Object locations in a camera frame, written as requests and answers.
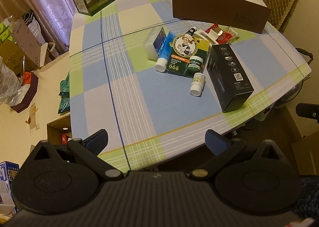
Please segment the checkered tablecloth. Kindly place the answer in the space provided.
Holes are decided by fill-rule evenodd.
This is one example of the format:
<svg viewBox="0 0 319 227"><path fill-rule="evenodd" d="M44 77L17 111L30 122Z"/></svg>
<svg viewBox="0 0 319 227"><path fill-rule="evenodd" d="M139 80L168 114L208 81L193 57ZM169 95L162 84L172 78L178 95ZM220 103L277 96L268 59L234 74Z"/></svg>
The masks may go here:
<svg viewBox="0 0 319 227"><path fill-rule="evenodd" d="M116 0L93 16L74 14L70 39L70 110L74 137L109 135L100 158L122 171L162 162L204 143L208 129L233 130L279 100L311 69L271 24L261 34L239 30L226 66L254 89L240 109L224 113L203 65L185 54L208 23L174 19L171 0Z"/></svg>

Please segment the brown cardboard boxes pile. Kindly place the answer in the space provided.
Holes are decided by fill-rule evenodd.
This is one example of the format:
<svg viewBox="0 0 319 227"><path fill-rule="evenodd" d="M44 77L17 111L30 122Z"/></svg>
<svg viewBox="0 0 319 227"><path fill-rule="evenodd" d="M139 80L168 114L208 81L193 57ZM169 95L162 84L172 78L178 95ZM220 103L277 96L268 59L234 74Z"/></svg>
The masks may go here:
<svg viewBox="0 0 319 227"><path fill-rule="evenodd" d="M31 10L19 19L9 16L1 21L1 57L16 75L53 61L51 46L55 47L55 43L45 41Z"/></svg>

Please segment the teal snack packets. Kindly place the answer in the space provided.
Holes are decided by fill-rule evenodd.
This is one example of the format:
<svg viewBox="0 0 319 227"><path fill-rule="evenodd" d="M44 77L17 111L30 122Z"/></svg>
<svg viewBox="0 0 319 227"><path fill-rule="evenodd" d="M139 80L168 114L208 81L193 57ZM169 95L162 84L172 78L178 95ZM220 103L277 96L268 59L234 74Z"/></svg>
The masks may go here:
<svg viewBox="0 0 319 227"><path fill-rule="evenodd" d="M69 74L67 74L65 80L60 82L59 96L61 101L59 103L58 113L63 114L70 111L70 81Z"/></svg>

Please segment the brown cardboard storage box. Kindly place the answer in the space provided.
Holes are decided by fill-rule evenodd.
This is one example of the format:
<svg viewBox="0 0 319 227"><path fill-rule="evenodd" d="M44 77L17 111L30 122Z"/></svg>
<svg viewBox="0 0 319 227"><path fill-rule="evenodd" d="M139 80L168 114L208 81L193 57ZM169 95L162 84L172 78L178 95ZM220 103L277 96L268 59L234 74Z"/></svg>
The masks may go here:
<svg viewBox="0 0 319 227"><path fill-rule="evenodd" d="M263 0L172 0L172 14L181 20L218 23L262 33L271 10Z"/></svg>

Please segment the black product box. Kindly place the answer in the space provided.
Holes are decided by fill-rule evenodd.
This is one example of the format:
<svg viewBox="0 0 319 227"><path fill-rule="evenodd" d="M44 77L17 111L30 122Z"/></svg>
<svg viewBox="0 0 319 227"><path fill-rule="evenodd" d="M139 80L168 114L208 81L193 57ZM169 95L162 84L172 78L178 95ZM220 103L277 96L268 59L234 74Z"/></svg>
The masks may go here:
<svg viewBox="0 0 319 227"><path fill-rule="evenodd" d="M229 44L211 47L207 71L223 113L238 110L254 92L241 63Z"/></svg>

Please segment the cotton swab bag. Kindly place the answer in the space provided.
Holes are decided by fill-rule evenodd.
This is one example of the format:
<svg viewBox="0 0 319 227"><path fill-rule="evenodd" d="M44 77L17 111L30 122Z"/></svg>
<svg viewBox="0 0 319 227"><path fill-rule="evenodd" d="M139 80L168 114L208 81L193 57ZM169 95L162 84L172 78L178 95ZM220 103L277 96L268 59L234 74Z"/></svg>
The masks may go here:
<svg viewBox="0 0 319 227"><path fill-rule="evenodd" d="M228 43L230 44L231 42L239 39L238 32L234 30L233 27L229 27L228 31L224 33L222 43Z"/></svg>

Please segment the dark green small tube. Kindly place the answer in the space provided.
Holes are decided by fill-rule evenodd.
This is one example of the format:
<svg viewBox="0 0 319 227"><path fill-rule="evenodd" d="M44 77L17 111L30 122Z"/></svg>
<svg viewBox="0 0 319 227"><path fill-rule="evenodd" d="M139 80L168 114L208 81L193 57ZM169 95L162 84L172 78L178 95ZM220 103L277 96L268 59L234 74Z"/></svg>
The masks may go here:
<svg viewBox="0 0 319 227"><path fill-rule="evenodd" d="M197 30L196 27L192 27L186 32L186 34L189 34L190 36L192 36L196 32L196 30Z"/></svg>

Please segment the silver plastic bag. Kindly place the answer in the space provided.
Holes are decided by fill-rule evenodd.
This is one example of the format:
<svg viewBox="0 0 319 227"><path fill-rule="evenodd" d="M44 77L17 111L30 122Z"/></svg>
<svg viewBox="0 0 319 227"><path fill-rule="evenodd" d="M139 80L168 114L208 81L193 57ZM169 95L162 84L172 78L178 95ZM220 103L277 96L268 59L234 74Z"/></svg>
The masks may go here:
<svg viewBox="0 0 319 227"><path fill-rule="evenodd" d="M1 57L1 104L15 106L18 100L19 89L22 86L22 81L15 73L3 63Z"/></svg>

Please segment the blue hand cream tube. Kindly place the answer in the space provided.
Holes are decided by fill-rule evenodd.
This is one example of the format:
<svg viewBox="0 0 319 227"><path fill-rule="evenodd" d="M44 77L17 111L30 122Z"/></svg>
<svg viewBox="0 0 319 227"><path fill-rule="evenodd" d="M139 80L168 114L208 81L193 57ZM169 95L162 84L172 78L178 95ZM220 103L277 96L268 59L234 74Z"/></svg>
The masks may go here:
<svg viewBox="0 0 319 227"><path fill-rule="evenodd" d="M168 35L164 41L164 45L162 47L162 50L160 51L159 58L157 59L157 62L155 64L155 69L158 72L165 72L166 71L166 66L168 64L168 59L170 57L172 47L170 46L170 43L173 42L174 38L176 35L169 31Z"/></svg>

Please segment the red snack packet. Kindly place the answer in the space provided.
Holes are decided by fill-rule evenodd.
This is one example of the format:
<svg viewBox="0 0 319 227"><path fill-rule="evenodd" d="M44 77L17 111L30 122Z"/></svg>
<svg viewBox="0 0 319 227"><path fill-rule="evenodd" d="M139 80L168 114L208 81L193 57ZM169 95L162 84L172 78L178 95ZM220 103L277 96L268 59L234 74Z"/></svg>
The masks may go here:
<svg viewBox="0 0 319 227"><path fill-rule="evenodd" d="M218 44L228 43L233 37L231 33L222 30L216 23L210 26L205 32Z"/></svg>

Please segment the blue tissue packet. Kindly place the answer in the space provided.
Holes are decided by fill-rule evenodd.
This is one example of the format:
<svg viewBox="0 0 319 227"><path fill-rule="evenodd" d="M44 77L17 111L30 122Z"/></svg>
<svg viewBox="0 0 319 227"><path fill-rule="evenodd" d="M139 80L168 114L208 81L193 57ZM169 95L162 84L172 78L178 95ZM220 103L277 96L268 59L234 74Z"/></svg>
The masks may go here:
<svg viewBox="0 0 319 227"><path fill-rule="evenodd" d="M146 51L147 59L157 61L166 40L166 33L162 26L152 28L144 40L142 47Z"/></svg>

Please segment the dark red tray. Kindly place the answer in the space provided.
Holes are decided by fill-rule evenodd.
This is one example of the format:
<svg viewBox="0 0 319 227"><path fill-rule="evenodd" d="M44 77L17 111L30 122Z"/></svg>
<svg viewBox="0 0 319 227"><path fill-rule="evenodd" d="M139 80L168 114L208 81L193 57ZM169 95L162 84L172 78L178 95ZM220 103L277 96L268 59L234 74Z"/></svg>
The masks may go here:
<svg viewBox="0 0 319 227"><path fill-rule="evenodd" d="M26 79L27 81L27 83L25 84L27 86L27 90L25 94L23 94L22 100L18 101L15 106L11 107L17 113L21 113L26 108L28 108L31 104L32 99L37 93L38 77L33 72L25 72L23 75L23 80L24 79Z"/></svg>

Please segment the white pill bottle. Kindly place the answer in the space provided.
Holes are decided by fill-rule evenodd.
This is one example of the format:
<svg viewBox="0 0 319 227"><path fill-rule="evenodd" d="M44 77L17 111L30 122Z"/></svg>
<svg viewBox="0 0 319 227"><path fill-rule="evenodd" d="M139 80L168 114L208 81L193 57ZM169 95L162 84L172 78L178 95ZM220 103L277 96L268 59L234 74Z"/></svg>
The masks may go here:
<svg viewBox="0 0 319 227"><path fill-rule="evenodd" d="M190 94L192 96L200 96L202 94L205 80L206 77L203 73L197 72L194 74L190 87Z"/></svg>

